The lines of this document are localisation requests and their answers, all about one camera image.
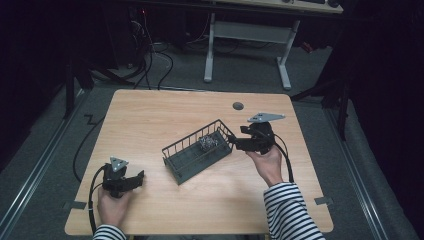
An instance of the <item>person's left hand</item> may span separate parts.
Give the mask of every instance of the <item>person's left hand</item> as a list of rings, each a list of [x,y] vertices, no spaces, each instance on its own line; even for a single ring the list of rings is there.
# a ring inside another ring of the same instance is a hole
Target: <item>person's left hand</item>
[[[127,214],[129,202],[133,194],[132,190],[125,192],[121,198],[114,198],[110,193],[99,187],[99,201],[97,209],[103,224],[113,225],[120,228]]]

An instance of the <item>black and white striped shirt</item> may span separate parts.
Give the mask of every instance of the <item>black and white striped shirt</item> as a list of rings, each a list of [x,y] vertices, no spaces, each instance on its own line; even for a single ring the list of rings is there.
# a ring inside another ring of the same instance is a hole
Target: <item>black and white striped shirt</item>
[[[306,210],[305,200],[294,183],[279,183],[264,192],[272,239],[325,239]]]
[[[121,229],[112,225],[100,225],[93,236],[94,240],[125,240],[125,234]]]

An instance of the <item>person's right hand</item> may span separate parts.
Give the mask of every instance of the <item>person's right hand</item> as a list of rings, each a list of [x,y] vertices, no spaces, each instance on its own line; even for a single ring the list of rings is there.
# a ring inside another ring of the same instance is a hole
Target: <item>person's right hand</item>
[[[256,152],[246,152],[246,154],[252,158],[256,170],[258,170],[259,175],[268,184],[268,187],[283,182],[281,175],[282,154],[277,146],[273,145],[270,151],[264,155]]]

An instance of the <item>metal basket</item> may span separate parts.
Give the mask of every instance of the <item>metal basket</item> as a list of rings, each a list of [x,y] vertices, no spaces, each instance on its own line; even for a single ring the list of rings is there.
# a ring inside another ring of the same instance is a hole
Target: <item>metal basket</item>
[[[216,120],[187,137],[162,149],[165,165],[178,185],[224,158],[233,150],[228,135],[234,134],[221,120]],[[216,144],[205,149],[199,139],[213,139]]]

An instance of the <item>white metal stand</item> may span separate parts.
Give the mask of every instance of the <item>white metal stand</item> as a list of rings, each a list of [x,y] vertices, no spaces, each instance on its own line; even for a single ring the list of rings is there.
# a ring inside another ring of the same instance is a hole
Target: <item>white metal stand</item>
[[[290,49],[296,37],[300,21],[295,21],[292,28],[282,28],[273,26],[263,26],[245,23],[234,23],[215,21],[215,14],[211,14],[209,49],[206,57],[205,82],[212,81],[213,73],[213,43],[215,37],[233,38],[240,40],[260,41],[285,44],[282,57],[277,58],[277,65],[280,70],[280,77],[285,90],[291,89],[290,80],[287,74],[286,61]]]

